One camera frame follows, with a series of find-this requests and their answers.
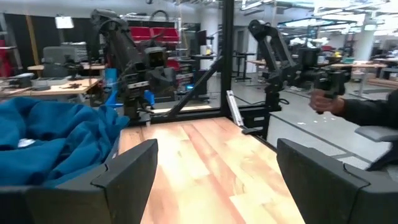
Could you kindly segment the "silver aluminium bracket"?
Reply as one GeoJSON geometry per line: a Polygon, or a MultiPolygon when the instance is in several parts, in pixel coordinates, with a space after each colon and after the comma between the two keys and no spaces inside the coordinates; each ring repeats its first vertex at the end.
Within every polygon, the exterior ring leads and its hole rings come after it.
{"type": "Polygon", "coordinates": [[[238,107],[238,105],[236,103],[233,91],[232,90],[227,90],[226,91],[226,96],[227,96],[228,106],[229,106],[229,109],[231,111],[231,115],[233,117],[234,123],[237,126],[239,126],[239,127],[244,126],[244,122],[243,122],[241,113],[239,111],[239,107],[238,107]]]}

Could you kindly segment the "dark blue cloth garment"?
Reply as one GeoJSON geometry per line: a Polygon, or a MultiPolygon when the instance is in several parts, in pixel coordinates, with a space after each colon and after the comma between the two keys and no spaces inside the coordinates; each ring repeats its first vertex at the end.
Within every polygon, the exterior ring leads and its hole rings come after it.
{"type": "Polygon", "coordinates": [[[127,116],[115,109],[17,97],[0,103],[0,186],[66,182],[102,164],[127,116]]]}

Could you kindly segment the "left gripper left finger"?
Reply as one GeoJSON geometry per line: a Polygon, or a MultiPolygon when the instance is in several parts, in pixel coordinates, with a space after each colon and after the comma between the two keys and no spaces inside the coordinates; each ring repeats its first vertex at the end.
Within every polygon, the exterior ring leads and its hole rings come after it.
{"type": "Polygon", "coordinates": [[[150,139],[56,187],[0,187],[0,224],[140,224],[157,155],[150,139]]]}

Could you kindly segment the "white sign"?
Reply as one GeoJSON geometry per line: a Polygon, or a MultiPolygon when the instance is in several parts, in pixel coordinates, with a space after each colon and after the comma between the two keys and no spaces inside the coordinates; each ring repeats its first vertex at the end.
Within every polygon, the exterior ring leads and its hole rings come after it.
{"type": "Polygon", "coordinates": [[[73,19],[69,16],[55,17],[55,25],[58,29],[72,29],[74,28],[73,19]]]}

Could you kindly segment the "wooden desk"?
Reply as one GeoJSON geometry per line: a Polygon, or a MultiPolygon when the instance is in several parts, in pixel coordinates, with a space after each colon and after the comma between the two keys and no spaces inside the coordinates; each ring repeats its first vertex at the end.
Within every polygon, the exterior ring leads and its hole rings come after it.
{"type": "Polygon", "coordinates": [[[361,75],[361,82],[359,85],[359,89],[355,92],[349,93],[351,96],[355,96],[358,98],[362,99],[367,99],[367,97],[363,96],[363,90],[364,86],[367,83],[369,72],[369,68],[384,68],[386,65],[384,64],[379,64],[379,63],[352,63],[352,64],[343,64],[343,63],[335,63],[331,65],[332,68],[345,68],[345,67],[350,67],[350,68],[364,68],[366,69],[365,73],[361,75]]]}

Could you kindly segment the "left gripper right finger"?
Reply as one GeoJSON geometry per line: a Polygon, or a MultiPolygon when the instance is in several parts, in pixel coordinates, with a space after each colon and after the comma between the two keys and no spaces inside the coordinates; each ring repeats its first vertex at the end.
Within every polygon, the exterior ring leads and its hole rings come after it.
{"type": "Polygon", "coordinates": [[[398,224],[398,183],[278,139],[277,162],[306,224],[398,224]]]}

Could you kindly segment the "person's forearm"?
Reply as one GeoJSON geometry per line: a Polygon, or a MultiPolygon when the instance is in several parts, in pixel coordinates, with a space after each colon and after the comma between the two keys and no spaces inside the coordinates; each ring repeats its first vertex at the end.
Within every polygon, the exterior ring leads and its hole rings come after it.
{"type": "Polygon", "coordinates": [[[386,100],[344,100],[344,107],[336,114],[359,126],[398,128],[398,89],[386,100]]]}

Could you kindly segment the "black rig frame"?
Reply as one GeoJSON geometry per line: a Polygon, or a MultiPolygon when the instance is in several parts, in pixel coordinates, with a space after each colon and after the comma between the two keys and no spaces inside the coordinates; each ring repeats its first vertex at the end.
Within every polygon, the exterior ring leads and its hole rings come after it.
{"type": "Polygon", "coordinates": [[[222,9],[222,35],[221,52],[210,69],[202,76],[195,86],[189,91],[170,111],[163,114],[154,114],[152,122],[168,123],[176,121],[191,121],[194,119],[207,119],[218,117],[230,117],[231,112],[228,107],[227,91],[231,89],[232,62],[233,62],[233,25],[234,25],[234,0],[223,0],[222,9]],[[220,107],[205,109],[202,112],[184,111],[182,108],[196,95],[200,86],[212,77],[212,75],[221,68],[221,93],[220,107]]]}

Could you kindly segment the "white column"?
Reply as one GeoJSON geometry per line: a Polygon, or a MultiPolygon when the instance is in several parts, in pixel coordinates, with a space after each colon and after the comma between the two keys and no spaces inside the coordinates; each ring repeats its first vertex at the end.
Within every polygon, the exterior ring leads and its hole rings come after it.
{"type": "Polygon", "coordinates": [[[354,57],[357,61],[368,61],[373,49],[374,33],[376,24],[363,25],[361,32],[357,35],[354,57]]]}

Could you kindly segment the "person's hand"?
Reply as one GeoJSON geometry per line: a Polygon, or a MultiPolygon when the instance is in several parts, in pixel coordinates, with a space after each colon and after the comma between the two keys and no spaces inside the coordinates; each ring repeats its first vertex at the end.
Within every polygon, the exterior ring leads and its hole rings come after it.
{"type": "Polygon", "coordinates": [[[345,105],[344,99],[336,97],[334,99],[327,98],[325,96],[325,91],[323,90],[313,90],[309,106],[316,112],[324,113],[330,112],[334,115],[338,115],[343,112],[345,105]]]}

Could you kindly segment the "wooden work table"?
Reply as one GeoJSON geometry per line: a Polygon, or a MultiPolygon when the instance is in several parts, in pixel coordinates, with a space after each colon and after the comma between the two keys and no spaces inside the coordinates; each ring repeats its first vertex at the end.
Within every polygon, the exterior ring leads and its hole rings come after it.
{"type": "Polygon", "coordinates": [[[100,82],[97,78],[87,78],[77,81],[67,81],[63,85],[53,85],[49,90],[36,91],[32,88],[5,89],[0,91],[1,97],[6,96],[52,96],[84,94],[100,82]]]}

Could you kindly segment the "grey machine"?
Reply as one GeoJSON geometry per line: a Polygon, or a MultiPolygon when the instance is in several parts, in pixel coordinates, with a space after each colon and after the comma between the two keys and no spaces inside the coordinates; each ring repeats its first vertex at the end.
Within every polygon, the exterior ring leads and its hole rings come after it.
{"type": "Polygon", "coordinates": [[[44,47],[43,63],[63,64],[66,59],[74,62],[85,62],[88,60],[88,53],[85,42],[64,42],[60,46],[44,47]]]}

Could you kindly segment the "red storage bins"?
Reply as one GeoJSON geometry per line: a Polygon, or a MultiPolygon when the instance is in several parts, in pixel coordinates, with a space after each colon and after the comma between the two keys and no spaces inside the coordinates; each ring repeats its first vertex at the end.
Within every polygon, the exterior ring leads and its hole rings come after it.
{"type": "Polygon", "coordinates": [[[130,33],[134,42],[151,40],[166,44],[177,44],[180,36],[176,28],[171,27],[130,27],[130,33]]]}

